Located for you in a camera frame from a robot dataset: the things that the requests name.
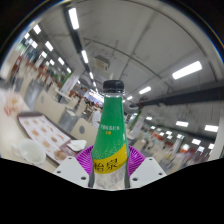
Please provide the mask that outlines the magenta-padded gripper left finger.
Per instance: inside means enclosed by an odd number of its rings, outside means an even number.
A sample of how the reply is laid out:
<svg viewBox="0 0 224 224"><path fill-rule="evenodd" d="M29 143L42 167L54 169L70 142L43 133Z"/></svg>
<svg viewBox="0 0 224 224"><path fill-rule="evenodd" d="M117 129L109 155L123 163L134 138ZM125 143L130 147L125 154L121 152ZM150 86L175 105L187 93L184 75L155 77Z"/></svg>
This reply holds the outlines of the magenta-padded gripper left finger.
<svg viewBox="0 0 224 224"><path fill-rule="evenodd" d="M92 146L80 151L75 157L68 156L54 171L56 176L84 188L94 183Z"/></svg>

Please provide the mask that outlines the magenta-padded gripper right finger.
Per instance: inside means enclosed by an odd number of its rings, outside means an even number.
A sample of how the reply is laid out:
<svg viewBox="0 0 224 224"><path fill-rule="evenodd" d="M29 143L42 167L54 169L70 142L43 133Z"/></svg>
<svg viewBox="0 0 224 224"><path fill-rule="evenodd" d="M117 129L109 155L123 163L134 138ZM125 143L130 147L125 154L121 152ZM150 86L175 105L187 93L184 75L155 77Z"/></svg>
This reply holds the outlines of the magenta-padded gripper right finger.
<svg viewBox="0 0 224 224"><path fill-rule="evenodd" d="M165 171L153 157L145 157L134 147L129 147L125 175L125 187L127 189L143 187L165 176Z"/></svg>

